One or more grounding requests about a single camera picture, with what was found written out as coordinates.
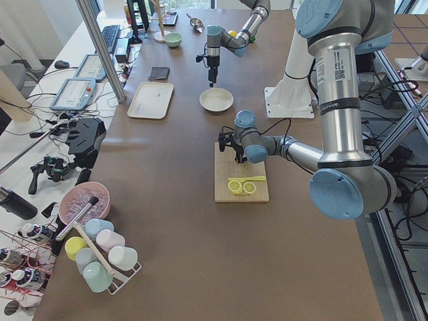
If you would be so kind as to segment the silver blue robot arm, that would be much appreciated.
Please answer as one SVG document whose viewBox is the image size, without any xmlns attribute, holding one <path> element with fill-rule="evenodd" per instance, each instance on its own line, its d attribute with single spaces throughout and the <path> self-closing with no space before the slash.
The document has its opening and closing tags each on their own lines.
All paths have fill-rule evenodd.
<svg viewBox="0 0 428 321">
<path fill-rule="evenodd" d="M 392 1 L 305 1 L 299 8 L 296 31 L 315 59 L 322 149 L 260 134 L 250 110 L 235 117 L 234 149 L 251 163 L 278 155 L 311 170 L 311 200 L 333 219 L 380 211 L 397 193 L 392 176 L 364 151 L 356 70 L 357 55 L 390 44 L 393 10 Z"/>
<path fill-rule="evenodd" d="M 197 60 L 207 59 L 210 88 L 217 82 L 220 48 L 224 47 L 236 56 L 241 57 L 247 50 L 251 39 L 255 37 L 258 27 L 268 18 L 271 11 L 270 1 L 241 1 L 241 3 L 251 9 L 251 15 L 236 36 L 232 36 L 220 25 L 209 25 L 207 27 L 207 46 L 204 54 L 198 56 Z"/>
</svg>

